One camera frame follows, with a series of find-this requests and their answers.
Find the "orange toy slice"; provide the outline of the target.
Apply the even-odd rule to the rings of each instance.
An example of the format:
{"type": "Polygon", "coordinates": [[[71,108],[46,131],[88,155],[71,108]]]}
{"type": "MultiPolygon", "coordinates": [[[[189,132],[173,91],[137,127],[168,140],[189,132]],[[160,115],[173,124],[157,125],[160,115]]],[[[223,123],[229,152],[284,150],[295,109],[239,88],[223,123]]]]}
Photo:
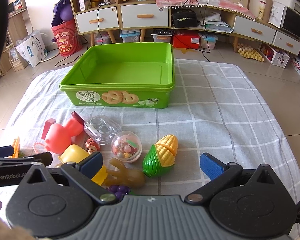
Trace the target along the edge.
{"type": "Polygon", "coordinates": [[[20,139],[19,137],[17,137],[16,139],[14,139],[13,141],[13,149],[14,149],[14,153],[12,155],[12,158],[18,158],[19,157],[19,148],[20,148],[20,139]]]}

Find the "purple toy grapes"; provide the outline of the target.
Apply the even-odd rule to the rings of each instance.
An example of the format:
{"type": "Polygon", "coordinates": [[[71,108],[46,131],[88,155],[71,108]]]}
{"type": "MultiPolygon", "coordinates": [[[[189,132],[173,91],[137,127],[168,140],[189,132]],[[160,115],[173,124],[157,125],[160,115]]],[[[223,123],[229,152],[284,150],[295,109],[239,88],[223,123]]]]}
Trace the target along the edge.
{"type": "Polygon", "coordinates": [[[130,194],[131,189],[124,185],[111,185],[108,188],[108,191],[114,194],[115,197],[121,201],[125,195],[130,194]]]}

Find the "clear plastic lens case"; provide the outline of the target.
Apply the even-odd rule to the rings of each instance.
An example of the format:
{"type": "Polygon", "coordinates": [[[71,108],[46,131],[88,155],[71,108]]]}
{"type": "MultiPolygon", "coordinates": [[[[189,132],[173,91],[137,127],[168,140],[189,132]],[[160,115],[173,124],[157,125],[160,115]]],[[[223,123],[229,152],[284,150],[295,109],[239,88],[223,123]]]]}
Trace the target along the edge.
{"type": "Polygon", "coordinates": [[[97,115],[84,122],[84,131],[99,145],[107,145],[121,132],[121,126],[105,115],[97,115]]]}

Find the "beige rubber octopus toy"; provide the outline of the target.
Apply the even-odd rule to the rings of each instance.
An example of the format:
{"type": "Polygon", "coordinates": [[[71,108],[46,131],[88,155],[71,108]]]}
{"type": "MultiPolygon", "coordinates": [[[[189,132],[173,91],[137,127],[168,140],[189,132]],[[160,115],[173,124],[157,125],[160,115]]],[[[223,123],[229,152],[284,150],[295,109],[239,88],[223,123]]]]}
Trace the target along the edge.
{"type": "Polygon", "coordinates": [[[133,189],[143,187],[145,185],[145,175],[137,168],[127,168],[119,159],[111,158],[110,165],[117,168],[117,170],[106,169],[108,174],[104,180],[104,186],[127,186],[133,189]]]}

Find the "pink rectangular block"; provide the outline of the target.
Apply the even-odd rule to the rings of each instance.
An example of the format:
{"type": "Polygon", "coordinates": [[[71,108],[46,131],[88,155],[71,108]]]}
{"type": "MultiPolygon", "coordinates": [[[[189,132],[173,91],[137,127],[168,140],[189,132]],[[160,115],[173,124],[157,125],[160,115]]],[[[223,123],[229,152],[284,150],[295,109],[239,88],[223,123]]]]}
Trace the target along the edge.
{"type": "Polygon", "coordinates": [[[45,140],[46,135],[50,129],[50,127],[56,123],[56,120],[53,118],[50,118],[48,120],[46,120],[45,124],[44,124],[44,128],[43,128],[43,132],[42,132],[42,139],[45,140]]]}

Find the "yellow toy cup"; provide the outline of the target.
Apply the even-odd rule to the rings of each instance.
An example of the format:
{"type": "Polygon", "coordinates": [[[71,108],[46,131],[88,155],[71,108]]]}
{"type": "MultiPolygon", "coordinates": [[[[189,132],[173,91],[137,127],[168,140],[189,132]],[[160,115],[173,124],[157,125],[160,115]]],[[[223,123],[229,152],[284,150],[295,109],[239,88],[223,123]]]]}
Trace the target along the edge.
{"type": "Polygon", "coordinates": [[[59,163],[56,167],[61,167],[64,163],[74,162],[76,163],[75,168],[78,168],[79,172],[100,186],[108,176],[103,164],[103,156],[99,151],[89,154],[80,146],[72,144],[58,159],[59,163]]]}

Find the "small tiger figurine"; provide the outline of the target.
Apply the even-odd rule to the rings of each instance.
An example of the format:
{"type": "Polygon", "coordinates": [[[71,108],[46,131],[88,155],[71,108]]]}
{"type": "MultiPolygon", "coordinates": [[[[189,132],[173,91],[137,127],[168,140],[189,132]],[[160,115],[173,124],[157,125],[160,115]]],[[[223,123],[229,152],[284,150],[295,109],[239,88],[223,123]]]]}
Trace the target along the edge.
{"type": "Polygon", "coordinates": [[[100,150],[100,145],[97,142],[95,142],[92,138],[89,138],[85,142],[85,146],[86,146],[86,151],[89,154],[93,154],[93,153],[98,152],[100,150]]]}

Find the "pink pig toy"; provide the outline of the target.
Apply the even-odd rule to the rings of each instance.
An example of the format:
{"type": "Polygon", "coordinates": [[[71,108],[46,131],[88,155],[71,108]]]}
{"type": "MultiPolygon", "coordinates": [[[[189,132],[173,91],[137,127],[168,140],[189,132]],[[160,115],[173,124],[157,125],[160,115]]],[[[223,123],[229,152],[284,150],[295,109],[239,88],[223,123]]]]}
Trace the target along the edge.
{"type": "Polygon", "coordinates": [[[72,137],[80,135],[83,129],[84,120],[73,111],[64,126],[61,124],[50,126],[45,137],[45,149],[55,154],[62,154],[72,144],[72,137]]]}

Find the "clear capsule ball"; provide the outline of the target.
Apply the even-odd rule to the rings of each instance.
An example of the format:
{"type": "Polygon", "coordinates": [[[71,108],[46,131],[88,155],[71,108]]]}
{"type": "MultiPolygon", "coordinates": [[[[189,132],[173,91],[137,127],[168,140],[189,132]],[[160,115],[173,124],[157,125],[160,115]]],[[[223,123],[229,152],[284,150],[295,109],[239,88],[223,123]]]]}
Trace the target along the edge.
{"type": "Polygon", "coordinates": [[[116,159],[124,163],[133,163],[141,156],[142,144],[133,132],[122,131],[113,137],[111,150],[116,159]]]}

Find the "toy corn cob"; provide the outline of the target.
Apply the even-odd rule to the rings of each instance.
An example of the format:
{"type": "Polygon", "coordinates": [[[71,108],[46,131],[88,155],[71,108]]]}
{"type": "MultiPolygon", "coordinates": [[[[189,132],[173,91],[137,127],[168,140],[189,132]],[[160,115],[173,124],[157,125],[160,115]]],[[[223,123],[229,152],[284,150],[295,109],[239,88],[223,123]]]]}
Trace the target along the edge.
{"type": "Polygon", "coordinates": [[[178,138],[169,134],[153,144],[142,162],[142,170],[149,178],[160,177],[175,165],[178,138]]]}

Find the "grey checkered cloth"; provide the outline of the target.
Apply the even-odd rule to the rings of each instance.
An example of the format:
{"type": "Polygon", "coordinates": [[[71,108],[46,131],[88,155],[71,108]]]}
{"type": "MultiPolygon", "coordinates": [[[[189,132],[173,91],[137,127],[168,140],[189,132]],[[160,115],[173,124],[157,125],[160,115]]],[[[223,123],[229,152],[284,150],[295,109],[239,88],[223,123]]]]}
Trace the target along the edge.
{"type": "Polygon", "coordinates": [[[268,105],[245,74],[233,64],[176,59],[175,88],[163,109],[147,106],[104,107],[72,104],[59,89],[68,68],[45,72],[29,85],[7,124],[24,153],[42,136],[47,119],[65,123],[76,111],[84,120],[105,115],[141,140],[142,152],[165,135],[178,138],[175,166],[160,178],[148,178],[134,194],[185,196],[208,182],[199,167],[207,152],[244,168],[269,164],[295,202],[300,200],[300,169],[268,105]]]}

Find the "white shopping bag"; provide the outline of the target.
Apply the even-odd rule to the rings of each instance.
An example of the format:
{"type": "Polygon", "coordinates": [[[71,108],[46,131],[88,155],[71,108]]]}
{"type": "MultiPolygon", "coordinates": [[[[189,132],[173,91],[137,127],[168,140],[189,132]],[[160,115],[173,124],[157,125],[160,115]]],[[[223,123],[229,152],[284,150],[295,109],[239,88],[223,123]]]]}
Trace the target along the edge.
{"type": "Polygon", "coordinates": [[[32,67],[35,67],[47,57],[47,49],[42,39],[42,33],[38,30],[33,31],[22,40],[17,40],[15,48],[32,67]]]}

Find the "green plastic cookie box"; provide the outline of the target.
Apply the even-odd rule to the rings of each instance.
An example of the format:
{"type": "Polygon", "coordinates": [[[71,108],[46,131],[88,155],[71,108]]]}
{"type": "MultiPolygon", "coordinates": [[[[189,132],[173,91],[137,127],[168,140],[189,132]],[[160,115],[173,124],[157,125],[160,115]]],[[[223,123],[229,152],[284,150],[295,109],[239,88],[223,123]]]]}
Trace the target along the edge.
{"type": "Polygon", "coordinates": [[[59,88],[75,106],[166,108],[175,87],[170,43],[90,47],[59,88]]]}

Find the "yellow egg tray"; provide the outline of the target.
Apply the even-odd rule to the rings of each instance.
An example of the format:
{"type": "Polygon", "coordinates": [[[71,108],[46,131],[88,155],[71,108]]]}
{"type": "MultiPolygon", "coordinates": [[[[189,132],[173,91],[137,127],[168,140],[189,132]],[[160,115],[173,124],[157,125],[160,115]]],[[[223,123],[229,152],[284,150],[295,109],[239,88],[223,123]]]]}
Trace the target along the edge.
{"type": "Polygon", "coordinates": [[[253,59],[260,62],[264,61],[262,54],[250,45],[239,43],[237,45],[237,52],[245,59],[253,59]]]}

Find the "red cylindrical bag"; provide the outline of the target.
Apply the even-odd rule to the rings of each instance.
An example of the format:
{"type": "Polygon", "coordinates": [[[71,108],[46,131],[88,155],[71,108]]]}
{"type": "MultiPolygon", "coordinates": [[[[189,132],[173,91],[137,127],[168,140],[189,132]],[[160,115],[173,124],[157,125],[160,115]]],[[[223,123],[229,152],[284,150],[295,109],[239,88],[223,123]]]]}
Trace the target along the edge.
{"type": "Polygon", "coordinates": [[[59,52],[63,57],[71,56],[82,49],[81,38],[74,19],[51,27],[51,29],[54,34],[53,40],[57,43],[59,52]]]}

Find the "red cardboard box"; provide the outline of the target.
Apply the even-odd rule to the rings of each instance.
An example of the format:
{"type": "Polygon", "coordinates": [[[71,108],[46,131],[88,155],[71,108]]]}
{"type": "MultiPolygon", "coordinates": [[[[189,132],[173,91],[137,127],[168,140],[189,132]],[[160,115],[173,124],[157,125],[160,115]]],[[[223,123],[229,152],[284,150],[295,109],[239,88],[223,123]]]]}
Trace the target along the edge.
{"type": "Polygon", "coordinates": [[[176,30],[172,38],[174,48],[199,49],[200,35],[193,30],[176,30]]]}

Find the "blue lid storage bin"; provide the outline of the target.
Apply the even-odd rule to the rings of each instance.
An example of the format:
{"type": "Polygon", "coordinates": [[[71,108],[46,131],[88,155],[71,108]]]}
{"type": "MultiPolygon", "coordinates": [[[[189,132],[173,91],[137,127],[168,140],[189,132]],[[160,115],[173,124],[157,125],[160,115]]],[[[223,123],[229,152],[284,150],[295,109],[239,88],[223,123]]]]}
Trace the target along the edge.
{"type": "Polygon", "coordinates": [[[140,42],[140,29],[121,30],[120,37],[123,43],[140,42]]]}

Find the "purple plush toy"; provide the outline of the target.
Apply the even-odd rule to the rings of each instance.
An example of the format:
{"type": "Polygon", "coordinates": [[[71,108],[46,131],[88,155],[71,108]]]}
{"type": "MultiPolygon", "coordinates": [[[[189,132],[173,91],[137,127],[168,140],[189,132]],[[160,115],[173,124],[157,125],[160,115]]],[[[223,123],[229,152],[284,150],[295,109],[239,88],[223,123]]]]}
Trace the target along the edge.
{"type": "Polygon", "coordinates": [[[60,0],[53,9],[53,20],[51,25],[57,26],[74,18],[70,0],[60,0]]]}

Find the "black bag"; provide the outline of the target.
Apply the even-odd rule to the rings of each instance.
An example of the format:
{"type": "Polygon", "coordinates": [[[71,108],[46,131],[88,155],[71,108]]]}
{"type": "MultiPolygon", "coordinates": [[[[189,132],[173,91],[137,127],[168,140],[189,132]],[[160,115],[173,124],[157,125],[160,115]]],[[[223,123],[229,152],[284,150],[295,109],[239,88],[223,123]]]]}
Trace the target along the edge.
{"type": "Polygon", "coordinates": [[[172,11],[172,23],[175,28],[190,28],[198,25],[197,14],[191,9],[172,11]]]}

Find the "wooden cabinet with drawers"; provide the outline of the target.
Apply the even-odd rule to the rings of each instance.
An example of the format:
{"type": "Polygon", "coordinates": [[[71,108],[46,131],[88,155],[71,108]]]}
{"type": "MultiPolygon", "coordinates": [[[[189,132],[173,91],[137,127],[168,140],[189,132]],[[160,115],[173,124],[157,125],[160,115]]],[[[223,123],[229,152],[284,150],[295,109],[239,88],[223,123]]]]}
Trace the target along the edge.
{"type": "MultiPolygon", "coordinates": [[[[94,35],[97,31],[122,29],[140,29],[143,39],[147,29],[172,27],[173,8],[160,9],[155,0],[127,1],[115,0],[106,5],[97,4],[93,8],[81,10],[79,0],[70,0],[74,19],[79,34],[94,35]]],[[[267,43],[276,48],[298,55],[300,51],[300,39],[285,33],[282,29],[267,22],[255,18],[254,21],[229,11],[218,10],[208,7],[192,7],[204,16],[208,9],[217,10],[221,13],[222,20],[226,22],[232,31],[234,42],[238,43],[239,38],[255,40],[267,43]]]]}

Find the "black microwave oven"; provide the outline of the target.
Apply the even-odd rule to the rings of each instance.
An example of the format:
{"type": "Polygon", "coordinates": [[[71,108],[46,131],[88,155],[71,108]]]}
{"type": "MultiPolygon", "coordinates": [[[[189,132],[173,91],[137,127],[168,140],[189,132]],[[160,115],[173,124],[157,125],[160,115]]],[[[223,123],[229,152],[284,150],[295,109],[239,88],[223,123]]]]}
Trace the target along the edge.
{"type": "Polygon", "coordinates": [[[283,10],[280,28],[300,38],[300,15],[289,7],[283,10]]]}

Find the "pink checkered cloth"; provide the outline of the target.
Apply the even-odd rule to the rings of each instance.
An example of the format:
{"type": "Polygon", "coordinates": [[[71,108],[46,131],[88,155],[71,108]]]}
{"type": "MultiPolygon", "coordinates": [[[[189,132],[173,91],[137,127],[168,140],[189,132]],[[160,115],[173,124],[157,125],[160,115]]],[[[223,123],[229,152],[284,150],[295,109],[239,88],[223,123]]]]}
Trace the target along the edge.
{"type": "Polygon", "coordinates": [[[239,14],[242,17],[248,18],[252,21],[255,20],[255,16],[247,8],[227,0],[155,0],[155,2],[160,9],[208,7],[239,14]]]}

